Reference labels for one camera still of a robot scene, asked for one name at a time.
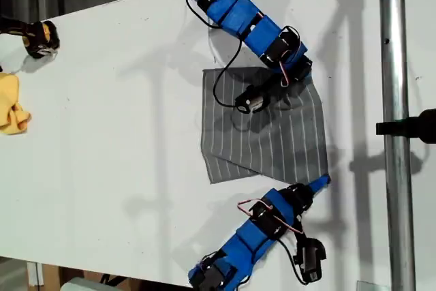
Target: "gray striped cloth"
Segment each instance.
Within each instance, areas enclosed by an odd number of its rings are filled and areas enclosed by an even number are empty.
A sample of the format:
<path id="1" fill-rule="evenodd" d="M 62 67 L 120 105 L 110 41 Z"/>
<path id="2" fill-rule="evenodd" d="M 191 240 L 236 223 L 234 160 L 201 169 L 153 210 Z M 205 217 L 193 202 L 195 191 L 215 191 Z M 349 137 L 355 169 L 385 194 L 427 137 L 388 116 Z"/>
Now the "gray striped cloth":
<path id="1" fill-rule="evenodd" d="M 221 69 L 204 70 L 201 150 L 211 183 L 262 174 L 307 184 L 328 172 L 321 99 L 311 78 L 292 85 L 265 110 L 241 114 L 220 106 L 213 85 Z M 263 67 L 230 68 L 219 81 L 225 104 L 271 75 Z"/>

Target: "white table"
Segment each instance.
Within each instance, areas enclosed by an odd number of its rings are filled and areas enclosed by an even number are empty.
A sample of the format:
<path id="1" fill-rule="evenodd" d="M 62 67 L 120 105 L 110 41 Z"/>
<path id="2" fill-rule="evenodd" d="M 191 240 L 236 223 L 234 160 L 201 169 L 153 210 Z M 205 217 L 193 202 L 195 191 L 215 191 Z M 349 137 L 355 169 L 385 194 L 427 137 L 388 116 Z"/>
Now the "white table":
<path id="1" fill-rule="evenodd" d="M 326 246 L 324 277 L 306 290 L 390 283 L 378 0 L 254 0 L 309 47 L 324 101 L 329 189 L 305 216 Z M 431 0 L 407 0 L 410 112 L 436 104 Z M 0 256 L 188 285 L 187 271 L 245 219 L 236 203 L 284 184 L 264 177 L 209 185 L 200 153 L 202 70 L 237 41 L 207 28 L 184 0 L 123 0 L 54 19 L 50 63 L 0 37 L 20 70 L 26 134 L 1 136 Z M 261 65 L 244 48 L 234 66 Z M 414 176 L 419 290 L 434 290 L 436 155 Z M 257 265 L 247 290 L 299 290 L 285 252 Z"/>

